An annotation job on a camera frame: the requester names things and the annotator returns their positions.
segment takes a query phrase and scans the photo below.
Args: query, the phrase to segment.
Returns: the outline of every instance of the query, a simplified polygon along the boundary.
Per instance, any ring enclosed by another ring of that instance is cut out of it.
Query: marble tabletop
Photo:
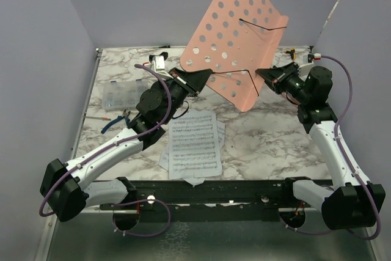
[[[156,79],[149,73],[134,68],[134,64],[148,61],[150,54],[169,53],[166,69],[178,67],[184,48],[111,48],[105,49],[95,78],[87,116],[106,116],[115,119],[121,111],[105,111],[101,107],[104,84],[109,81]],[[273,65],[279,67],[291,62],[290,56],[279,48]],[[296,48],[297,63],[302,63],[308,48]],[[330,178],[317,146],[304,131],[296,116],[297,107],[263,86],[254,107],[248,112],[238,111],[230,102],[205,87],[196,98],[187,101],[191,109],[213,110],[217,119],[225,123],[225,145],[221,149],[223,173],[215,180],[269,180],[292,176]],[[100,131],[107,121],[85,119],[76,157],[113,138],[125,127],[120,122],[105,134]],[[160,154],[168,142],[168,132],[153,146],[135,154],[106,171],[98,179],[110,180],[126,176],[130,180],[168,180],[166,170],[158,165]]]

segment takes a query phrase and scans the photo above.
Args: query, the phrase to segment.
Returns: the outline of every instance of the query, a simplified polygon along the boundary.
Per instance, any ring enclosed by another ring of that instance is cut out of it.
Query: hole
[[[154,199],[155,199],[155,196],[154,196],[154,195],[149,195],[149,196],[147,197],[147,199],[148,199],[148,200],[154,200]],[[152,204],[154,203],[154,201],[148,201],[148,203],[152,205]]]

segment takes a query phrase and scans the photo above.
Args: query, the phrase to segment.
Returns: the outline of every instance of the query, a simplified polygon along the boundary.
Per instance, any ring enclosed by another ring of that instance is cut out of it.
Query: pink perforated sheet
[[[207,86],[232,102],[239,110],[250,110],[263,79],[258,68],[269,68],[282,38],[288,17],[281,15],[269,0],[213,0],[180,59],[189,71],[212,69]]]

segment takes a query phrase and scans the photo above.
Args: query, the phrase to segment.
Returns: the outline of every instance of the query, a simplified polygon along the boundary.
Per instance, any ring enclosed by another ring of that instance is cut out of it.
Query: gray floor
[[[369,242],[344,231],[311,237],[286,230],[279,222],[176,222],[155,238],[114,233],[110,213],[82,213],[57,223],[48,260],[375,260]],[[142,224],[138,232],[163,224]],[[303,228],[324,230],[318,213],[307,213]]]

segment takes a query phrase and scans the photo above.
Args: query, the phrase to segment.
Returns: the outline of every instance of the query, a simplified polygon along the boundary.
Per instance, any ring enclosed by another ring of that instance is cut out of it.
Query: table
[[[101,107],[103,86],[110,81],[132,81],[146,79],[152,84],[156,81],[149,73],[134,68],[134,64],[148,61],[150,54],[169,53],[166,70],[180,66],[183,47],[178,48],[111,48],[102,52],[101,61],[95,77],[87,116],[116,118],[122,111],[105,111]],[[279,67],[291,62],[285,48],[279,48],[273,65]],[[308,48],[296,48],[298,64]],[[297,107],[276,95],[266,86],[254,107],[248,112],[238,111],[230,102],[205,87],[196,98],[189,98],[191,109],[209,109],[216,112],[217,119],[225,123],[225,145],[221,149],[223,173],[213,180],[267,180],[283,179],[293,176],[310,178],[329,178],[326,164],[317,146],[304,131],[296,116]],[[123,127],[117,123],[105,134],[100,131],[107,121],[85,119],[76,157],[98,147],[113,138]],[[158,165],[163,148],[168,142],[168,132],[153,146],[135,154],[98,179],[110,180],[119,176],[129,180],[168,180],[168,172]]]

